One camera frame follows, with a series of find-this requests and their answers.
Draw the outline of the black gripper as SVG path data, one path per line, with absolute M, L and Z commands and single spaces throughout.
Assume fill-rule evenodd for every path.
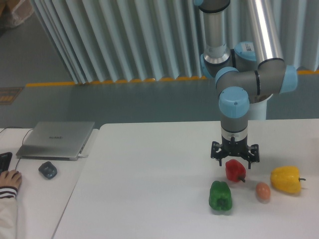
M 248 169 L 251 169 L 252 163 L 259 162 L 259 145 L 247 145 L 247 137 L 240 141 L 231 141 L 222 137 L 222 144 L 213 141 L 210 157 L 218 161 L 222 166 L 222 159 L 227 156 L 241 157 L 248 162 Z

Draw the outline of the white sleeved forearm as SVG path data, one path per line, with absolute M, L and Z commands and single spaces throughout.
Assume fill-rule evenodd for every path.
M 15 239 L 17 230 L 17 189 L 11 186 L 0 188 L 0 238 Z

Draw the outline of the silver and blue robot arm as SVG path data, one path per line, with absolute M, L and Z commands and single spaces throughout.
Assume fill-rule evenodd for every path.
M 259 146 L 247 143 L 253 105 L 273 94 L 294 91 L 298 85 L 295 67 L 284 62 L 271 4 L 267 0 L 246 2 L 253 37 L 251 59 L 245 58 L 243 51 L 227 47 L 225 13 L 230 1 L 196 0 L 194 4 L 204 22 L 206 47 L 201 67 L 215 81 L 221 112 L 222 141 L 212 143 L 211 157 L 259 162 Z

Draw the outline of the person's hand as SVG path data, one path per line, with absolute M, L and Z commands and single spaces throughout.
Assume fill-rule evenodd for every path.
M 17 170 L 4 171 L 0 175 L 1 187 L 13 187 L 19 189 L 22 183 L 22 174 Z

